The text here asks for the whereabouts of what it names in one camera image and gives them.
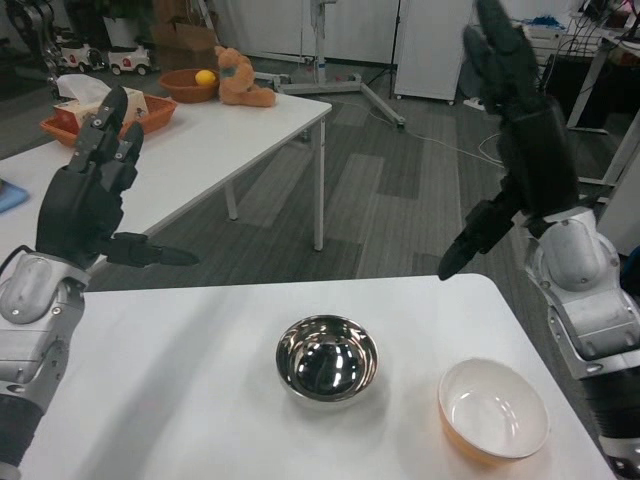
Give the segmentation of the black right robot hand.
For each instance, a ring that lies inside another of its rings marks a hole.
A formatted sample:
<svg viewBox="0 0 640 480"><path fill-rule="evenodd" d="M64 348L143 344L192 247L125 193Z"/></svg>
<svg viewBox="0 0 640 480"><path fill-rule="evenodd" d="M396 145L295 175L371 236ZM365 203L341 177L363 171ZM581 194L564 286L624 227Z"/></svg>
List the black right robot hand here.
<svg viewBox="0 0 640 480"><path fill-rule="evenodd" d="M536 85L538 67L524 30L512 24L498 1L475 4L480 25L466 27L463 44L481 79L488 113L498 115L498 151L506 175L492 200L480 201L464 230L443 255L437 270L447 280L478 254L488 253L522 213L525 227L540 239L548 217L578 203L575 159L562 110Z"/></svg>

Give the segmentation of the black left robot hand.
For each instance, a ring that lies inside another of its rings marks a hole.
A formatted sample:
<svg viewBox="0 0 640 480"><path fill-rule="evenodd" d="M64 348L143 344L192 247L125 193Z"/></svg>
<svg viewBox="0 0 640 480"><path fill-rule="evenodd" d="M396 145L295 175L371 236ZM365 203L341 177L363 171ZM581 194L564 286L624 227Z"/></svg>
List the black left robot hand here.
<svg viewBox="0 0 640 480"><path fill-rule="evenodd" d="M196 265L199 259L190 252L153 245L143 234L116 231L124 215L122 193L137 177L144 142L137 122L119 137L127 107L126 91L117 86L84 122L70 162L55 173L44 196L35 249L82 269L100 256L137 268Z"/></svg>

